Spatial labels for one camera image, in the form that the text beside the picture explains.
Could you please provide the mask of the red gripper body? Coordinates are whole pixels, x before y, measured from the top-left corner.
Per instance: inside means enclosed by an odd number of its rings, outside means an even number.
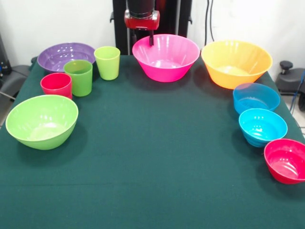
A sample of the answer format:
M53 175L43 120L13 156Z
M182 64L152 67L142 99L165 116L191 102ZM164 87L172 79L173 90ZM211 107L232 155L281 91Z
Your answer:
M125 11L124 22L127 28L134 30L157 30L160 23L160 12L154 10L149 17L136 18L130 14L129 10Z

